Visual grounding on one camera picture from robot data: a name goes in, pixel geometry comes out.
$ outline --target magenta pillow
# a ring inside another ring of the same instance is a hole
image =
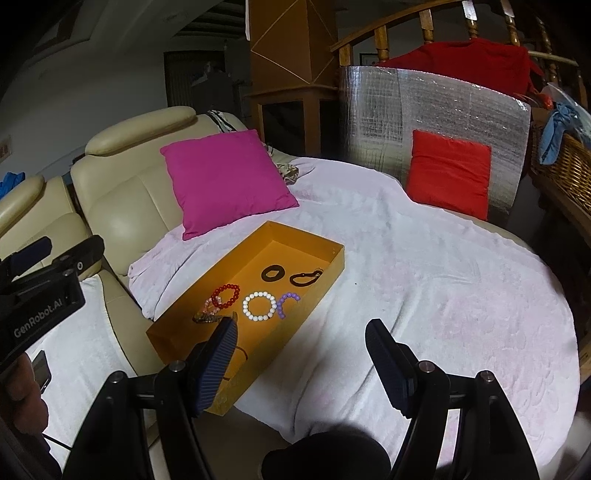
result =
[[[183,240],[242,217],[299,206],[256,130],[182,140],[160,153],[183,210]]]

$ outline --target smartphone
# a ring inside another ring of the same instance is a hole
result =
[[[33,373],[35,375],[35,381],[41,388],[41,393],[43,393],[51,381],[51,371],[47,364],[45,350],[41,350],[35,357],[35,360],[33,360]]]

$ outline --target purple beaded bracelet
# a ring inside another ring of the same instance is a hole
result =
[[[285,319],[285,313],[283,313],[283,302],[287,299],[294,299],[295,301],[300,301],[300,296],[297,293],[284,293],[279,301],[277,302],[277,315],[281,320]]]

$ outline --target screw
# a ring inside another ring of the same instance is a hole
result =
[[[492,374],[492,372],[490,372],[488,370],[483,370],[482,372],[480,372],[480,377],[486,383],[491,383],[491,382],[494,382],[494,380],[495,380],[495,376]]]
[[[119,383],[124,378],[125,378],[125,374],[123,372],[113,372],[109,375],[108,380],[111,383]]]
[[[430,374],[435,370],[435,364],[429,360],[423,360],[419,362],[418,367],[421,369],[421,372],[425,372],[426,374]]]
[[[168,368],[173,372],[180,372],[183,368],[185,368],[185,362],[182,360],[175,360],[168,366]]]

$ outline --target white blanket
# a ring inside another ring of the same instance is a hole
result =
[[[511,240],[412,202],[395,180],[362,167],[316,165],[290,189],[300,207],[243,218],[182,242],[171,231],[129,270],[156,318],[266,220],[345,245],[345,270],[236,406],[294,442],[339,424],[366,430],[392,459],[408,426],[394,410],[364,344],[381,318],[419,359],[444,371],[495,373],[538,465],[564,443],[579,391],[573,318],[540,259]],[[440,464],[453,457],[450,412]]]
[[[32,360],[45,350],[51,371],[43,394],[49,409],[45,434],[69,446],[107,377],[117,370],[135,376],[111,327],[100,277],[94,275],[81,285],[86,304],[27,351]],[[69,451],[54,443],[50,446],[63,468]]]

